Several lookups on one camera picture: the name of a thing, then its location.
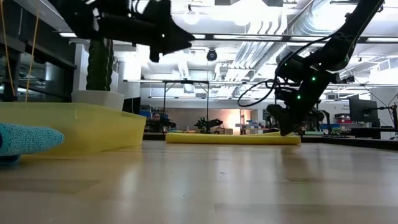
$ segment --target yellow plastic bin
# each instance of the yellow plastic bin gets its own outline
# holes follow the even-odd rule
[[[0,103],[0,122],[56,129],[65,142],[46,154],[80,155],[140,146],[146,118],[83,103]]]

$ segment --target blue towel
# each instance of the blue towel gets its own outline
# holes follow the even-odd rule
[[[0,157],[18,161],[16,156],[49,150],[63,143],[63,134],[45,127],[0,123]]]

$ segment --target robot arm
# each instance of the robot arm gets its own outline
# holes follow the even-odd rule
[[[383,2],[384,0],[360,0],[356,9],[346,15],[343,26],[329,36],[329,41],[320,50],[305,58],[289,54],[278,64],[276,77],[300,85],[295,90],[278,88],[274,84],[276,98],[284,100],[286,108],[269,105],[267,110],[280,121],[281,135],[285,136],[300,126],[329,83],[339,82],[339,74],[329,71],[341,70],[347,66],[359,36]]]
[[[170,0],[150,0],[142,14],[132,0],[49,0],[77,37],[113,39],[150,46],[150,59],[191,47],[194,36],[170,15]]]

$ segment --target yellow foam noodle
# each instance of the yellow foam noodle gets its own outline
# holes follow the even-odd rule
[[[0,103],[0,122],[56,129],[65,142],[46,154],[81,155],[141,145],[146,118],[83,103]]]
[[[301,138],[295,135],[280,136],[280,133],[250,134],[233,136],[224,134],[182,134],[168,133],[167,143],[184,144],[260,144],[260,145],[298,145]]]

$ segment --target person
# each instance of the person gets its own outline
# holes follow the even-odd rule
[[[154,114],[152,115],[152,120],[153,120],[153,121],[158,121],[158,120],[160,120],[160,114],[154,113]]]

